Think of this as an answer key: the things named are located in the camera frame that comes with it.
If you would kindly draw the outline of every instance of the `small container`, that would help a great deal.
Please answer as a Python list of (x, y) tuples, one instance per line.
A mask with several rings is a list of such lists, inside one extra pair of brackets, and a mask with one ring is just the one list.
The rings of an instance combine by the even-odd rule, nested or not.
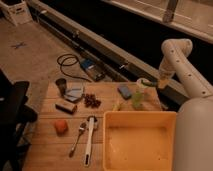
[(143, 94), (140, 91), (136, 90), (136, 92), (132, 94), (131, 101), (132, 101), (132, 107), (135, 110), (143, 109), (143, 105), (142, 105)]
[(55, 84), (58, 86), (61, 96), (64, 97), (67, 90), (67, 80), (65, 78), (59, 78), (55, 81)]
[(21, 1), (21, 3), (17, 3), (14, 5), (7, 5), (6, 3), (0, 0), (0, 8), (4, 13), (5, 18), (15, 26), (33, 20), (28, 9), (27, 3), (25, 1)]
[(136, 84), (138, 86), (138, 90), (143, 94), (143, 93), (145, 93), (145, 90), (148, 88), (148, 86), (142, 84), (142, 81), (148, 82), (149, 80), (147, 80), (146, 78), (139, 78), (136, 81)]

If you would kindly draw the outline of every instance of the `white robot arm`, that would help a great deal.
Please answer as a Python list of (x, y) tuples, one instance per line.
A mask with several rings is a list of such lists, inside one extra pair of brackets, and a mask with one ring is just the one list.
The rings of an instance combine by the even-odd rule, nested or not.
[(159, 88), (176, 72), (189, 96), (177, 115), (174, 171), (213, 170), (213, 87), (187, 60), (191, 50), (189, 39), (162, 44)]

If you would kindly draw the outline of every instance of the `yellow plastic bin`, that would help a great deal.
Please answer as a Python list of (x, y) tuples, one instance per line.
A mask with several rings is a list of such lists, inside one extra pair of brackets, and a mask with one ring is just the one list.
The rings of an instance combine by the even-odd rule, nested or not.
[(104, 170), (171, 171), (175, 122), (176, 112), (106, 112)]

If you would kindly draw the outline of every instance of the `metal spoon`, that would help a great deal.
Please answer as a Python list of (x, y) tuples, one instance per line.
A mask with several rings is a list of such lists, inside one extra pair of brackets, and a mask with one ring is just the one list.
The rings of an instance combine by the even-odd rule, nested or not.
[(84, 131), (86, 130), (86, 126), (87, 126), (87, 124), (86, 124), (85, 122), (83, 122), (83, 123), (79, 126), (79, 128), (78, 128), (78, 137), (77, 137), (75, 143), (73, 144), (73, 146), (72, 146), (72, 148), (71, 148), (71, 150), (70, 150), (69, 157), (72, 157), (72, 156), (73, 156), (73, 154), (74, 154), (74, 152), (75, 152), (75, 149), (76, 149), (76, 146), (77, 146), (77, 143), (78, 143), (78, 140), (79, 140), (80, 136), (81, 136), (81, 135), (84, 133)]

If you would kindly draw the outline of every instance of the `floor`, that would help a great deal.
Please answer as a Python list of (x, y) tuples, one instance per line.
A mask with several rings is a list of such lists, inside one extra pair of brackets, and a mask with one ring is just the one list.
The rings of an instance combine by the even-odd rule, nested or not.
[[(48, 83), (59, 77), (68, 81), (82, 81), (66, 77), (60, 72), (56, 60), (65, 53), (78, 56), (78, 53), (38, 23), (32, 21), (15, 27), (4, 18), (0, 18), (0, 68), (12, 82), (30, 81), (28, 105), (38, 113)], [(89, 78), (78, 64), (68, 67), (66, 72)], [(28, 131), (33, 129), (34, 125), (29, 125)]]

